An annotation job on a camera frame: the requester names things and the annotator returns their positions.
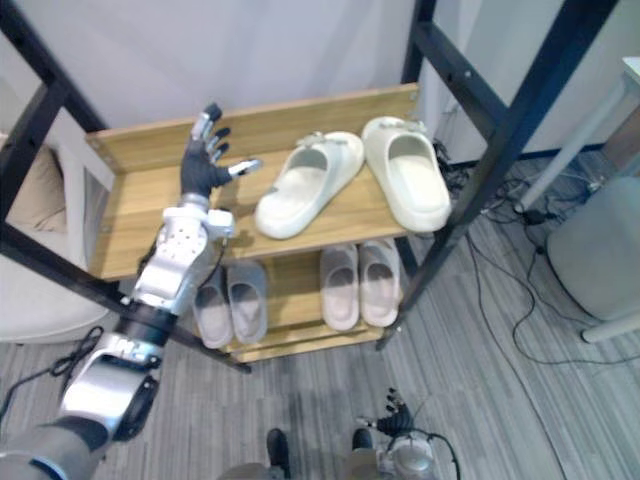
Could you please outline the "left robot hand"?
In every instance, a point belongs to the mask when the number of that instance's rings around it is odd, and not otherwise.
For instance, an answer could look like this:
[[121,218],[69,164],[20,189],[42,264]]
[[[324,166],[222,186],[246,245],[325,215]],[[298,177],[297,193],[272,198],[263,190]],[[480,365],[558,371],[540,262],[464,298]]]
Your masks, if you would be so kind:
[[196,194],[208,198],[214,189],[263,166],[263,161],[255,157],[230,166],[219,164],[221,157],[230,149],[226,138],[231,133],[229,127],[215,129],[222,115],[222,109],[211,103],[200,112],[191,127],[181,160],[182,195]]

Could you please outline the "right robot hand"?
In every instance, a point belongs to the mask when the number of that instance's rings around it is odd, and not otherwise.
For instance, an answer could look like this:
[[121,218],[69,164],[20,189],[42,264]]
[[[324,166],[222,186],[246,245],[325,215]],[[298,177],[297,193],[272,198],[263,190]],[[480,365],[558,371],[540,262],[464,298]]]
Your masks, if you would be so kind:
[[396,437],[399,434],[411,431],[414,428],[414,417],[400,392],[393,387],[389,387],[386,401],[386,416],[377,419],[358,416],[356,418],[357,424],[372,428],[388,437]]

